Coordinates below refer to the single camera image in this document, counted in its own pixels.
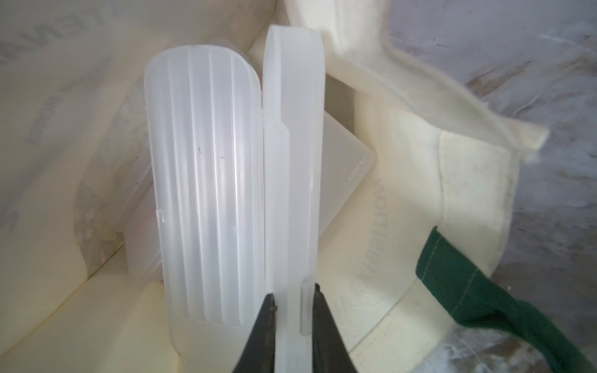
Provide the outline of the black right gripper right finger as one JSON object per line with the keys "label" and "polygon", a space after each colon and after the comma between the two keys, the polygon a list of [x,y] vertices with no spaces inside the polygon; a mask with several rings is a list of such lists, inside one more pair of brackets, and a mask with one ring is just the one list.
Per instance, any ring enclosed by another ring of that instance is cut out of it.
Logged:
{"label": "black right gripper right finger", "polygon": [[315,284],[312,306],[312,371],[357,372],[318,284]]}

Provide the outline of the cream canvas tote bag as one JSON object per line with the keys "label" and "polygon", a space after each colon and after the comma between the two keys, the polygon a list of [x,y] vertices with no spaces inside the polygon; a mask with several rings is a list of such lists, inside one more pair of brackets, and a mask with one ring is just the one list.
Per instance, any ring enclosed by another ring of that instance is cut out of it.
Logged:
{"label": "cream canvas tote bag", "polygon": [[442,70],[490,82],[556,62],[522,31],[579,30],[587,2],[4,1],[1,370],[187,371],[169,335],[145,72],[215,45],[263,71],[267,31],[320,34],[324,113],[376,162],[323,235],[320,286],[357,372],[409,372],[456,325],[533,345],[554,372],[595,366],[490,280],[523,163],[549,132]]}

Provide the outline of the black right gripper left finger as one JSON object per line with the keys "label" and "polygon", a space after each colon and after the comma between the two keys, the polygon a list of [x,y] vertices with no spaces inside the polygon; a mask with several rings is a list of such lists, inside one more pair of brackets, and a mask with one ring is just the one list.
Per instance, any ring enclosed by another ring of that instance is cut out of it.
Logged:
{"label": "black right gripper left finger", "polygon": [[276,312],[275,296],[267,294],[233,373],[275,371]]}

